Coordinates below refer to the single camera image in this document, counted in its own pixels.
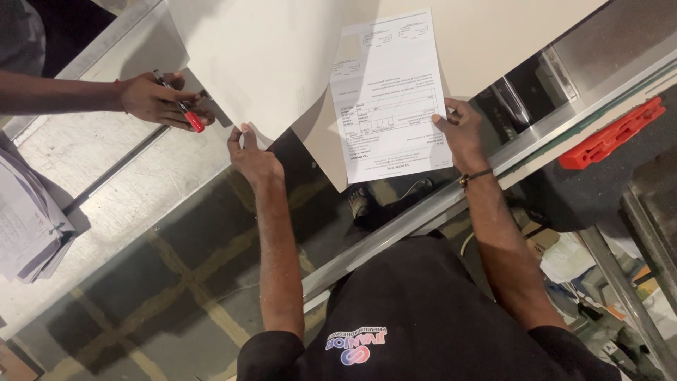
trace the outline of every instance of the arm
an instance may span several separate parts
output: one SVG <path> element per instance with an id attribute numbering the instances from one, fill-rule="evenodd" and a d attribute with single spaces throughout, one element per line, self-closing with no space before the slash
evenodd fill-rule
<path id="1" fill-rule="evenodd" d="M 480 115 L 466 102 L 445 99 L 456 110 L 447 120 L 433 116 L 446 135 L 454 165 L 463 174 L 476 174 L 489 163 L 483 154 Z M 494 175 L 468 181 L 466 198 L 487 280 L 498 304 L 526 330 L 541 325 L 569 329 L 546 294 L 538 262 L 529 252 L 503 200 Z"/>
<path id="2" fill-rule="evenodd" d="M 63 81 L 0 71 L 0 113 L 123 111 L 115 83 Z"/>
<path id="3" fill-rule="evenodd" d="M 127 81 L 86 82 L 30 77 L 0 71 L 0 114 L 40 115 L 89 111 L 126 111 L 139 119 L 168 124 L 192 131 L 175 102 L 196 102 L 198 94 L 183 92 L 185 81 L 179 73 L 165 75 L 179 89 L 167 89 L 155 82 L 152 73 Z M 214 114 L 202 107 L 193 108 L 205 125 Z"/>
<path id="4" fill-rule="evenodd" d="M 242 134 L 244 148 L 240 148 Z M 257 200 L 263 326 L 266 331 L 291 332 L 303 341 L 303 287 L 282 164 L 273 153 L 259 150 L 256 135 L 247 124 L 242 125 L 242 132 L 233 127 L 228 151 L 233 166 L 249 181 Z"/>

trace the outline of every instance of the logo on t-shirt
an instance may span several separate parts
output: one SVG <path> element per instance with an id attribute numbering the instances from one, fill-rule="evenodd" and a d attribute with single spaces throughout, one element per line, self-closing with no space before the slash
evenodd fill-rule
<path id="1" fill-rule="evenodd" d="M 367 345 L 385 344 L 387 334 L 386 327 L 362 327 L 352 332 L 334 332 L 327 337 L 325 350 L 344 349 L 341 353 L 343 365 L 361 364 L 370 356 Z"/>

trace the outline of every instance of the black t-shirt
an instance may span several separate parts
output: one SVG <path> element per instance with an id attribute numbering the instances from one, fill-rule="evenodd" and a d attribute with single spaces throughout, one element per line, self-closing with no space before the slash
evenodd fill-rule
<path id="1" fill-rule="evenodd" d="M 406 239 L 332 292 L 308 346 L 252 337 L 238 380 L 620 380 L 571 333 L 526 332 L 475 286 L 444 240 Z"/>

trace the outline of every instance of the wristband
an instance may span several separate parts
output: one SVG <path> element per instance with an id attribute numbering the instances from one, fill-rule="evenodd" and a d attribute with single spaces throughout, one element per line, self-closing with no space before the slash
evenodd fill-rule
<path id="1" fill-rule="evenodd" d="M 472 175 L 465 174 L 465 175 L 463 175 L 463 177 L 461 177 L 459 184 L 461 184 L 463 189 L 467 189 L 469 180 L 472 180 L 473 178 L 478 178 L 479 176 L 492 174 L 493 172 L 494 172 L 494 170 L 492 168 L 489 168 L 489 169 L 483 170 L 482 172 L 477 172 L 476 174 L 472 174 Z"/>

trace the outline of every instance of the printed invoice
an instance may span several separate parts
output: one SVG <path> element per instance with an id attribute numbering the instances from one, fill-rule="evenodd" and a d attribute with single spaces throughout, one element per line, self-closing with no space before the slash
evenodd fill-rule
<path id="1" fill-rule="evenodd" d="M 349 183 L 452 166 L 430 9 L 346 26 L 332 69 Z"/>

